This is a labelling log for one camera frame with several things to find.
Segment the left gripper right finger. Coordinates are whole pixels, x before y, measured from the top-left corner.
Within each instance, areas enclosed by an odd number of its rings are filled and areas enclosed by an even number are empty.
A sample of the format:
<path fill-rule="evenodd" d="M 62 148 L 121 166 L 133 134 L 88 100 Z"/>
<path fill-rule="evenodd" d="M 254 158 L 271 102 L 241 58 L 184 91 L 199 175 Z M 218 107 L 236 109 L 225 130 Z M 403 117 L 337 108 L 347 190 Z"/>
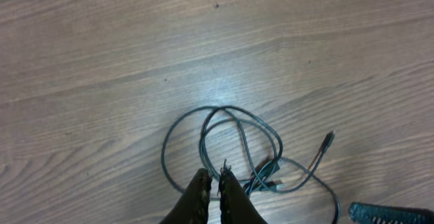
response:
<path fill-rule="evenodd" d="M 250 202 L 231 169 L 220 171 L 220 220 L 222 224 L 267 224 Z"/>

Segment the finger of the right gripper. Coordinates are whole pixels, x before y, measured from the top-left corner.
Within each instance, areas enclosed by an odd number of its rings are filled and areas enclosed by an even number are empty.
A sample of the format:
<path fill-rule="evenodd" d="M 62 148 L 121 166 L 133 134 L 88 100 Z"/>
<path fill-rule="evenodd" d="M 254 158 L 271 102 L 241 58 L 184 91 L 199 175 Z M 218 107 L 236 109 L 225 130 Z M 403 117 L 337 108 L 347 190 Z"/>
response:
<path fill-rule="evenodd" d="M 361 202 L 353 202 L 349 206 L 349 217 L 358 224 L 433 224 L 432 210 L 379 206 Z"/>

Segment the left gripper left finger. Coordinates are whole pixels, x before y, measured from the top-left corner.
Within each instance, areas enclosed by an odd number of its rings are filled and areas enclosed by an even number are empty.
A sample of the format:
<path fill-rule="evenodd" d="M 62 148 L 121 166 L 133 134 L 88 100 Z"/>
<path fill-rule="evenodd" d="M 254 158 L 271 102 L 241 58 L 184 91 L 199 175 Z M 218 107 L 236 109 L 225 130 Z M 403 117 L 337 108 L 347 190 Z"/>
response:
<path fill-rule="evenodd" d="M 209 171 L 205 168 L 198 169 L 175 207 L 160 224 L 206 224 L 211 185 Z"/>

